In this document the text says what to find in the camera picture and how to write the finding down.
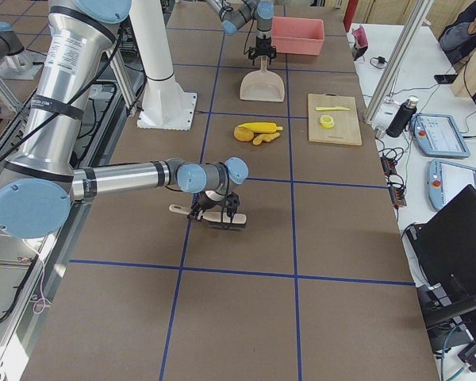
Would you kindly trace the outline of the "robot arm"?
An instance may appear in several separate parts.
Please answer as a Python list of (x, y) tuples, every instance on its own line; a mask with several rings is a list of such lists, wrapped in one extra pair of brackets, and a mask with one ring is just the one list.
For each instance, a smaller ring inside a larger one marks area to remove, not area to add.
[(74, 201), (99, 194), (167, 187), (195, 194), (191, 207), (171, 210), (222, 227), (244, 225), (235, 188), (248, 177), (236, 157), (214, 164), (181, 159), (74, 169), (71, 154), (79, 135), (90, 86), (107, 54), (118, 57), (119, 25), (130, 21), (144, 67), (141, 128), (188, 130), (197, 96), (177, 83), (162, 8), (157, 1), (52, 1), (52, 42), (25, 136), (3, 158), (0, 174), (0, 230), (12, 237), (45, 237), (58, 230)]
[(272, 25), (274, 19), (274, 3), (272, 1), (243, 1), (243, 5), (234, 10), (227, 1), (206, 1), (221, 21), (225, 33), (235, 34), (249, 21), (256, 22), (255, 46), (244, 54), (255, 62), (257, 58), (266, 57), (271, 64), (277, 56), (276, 47), (272, 44)]

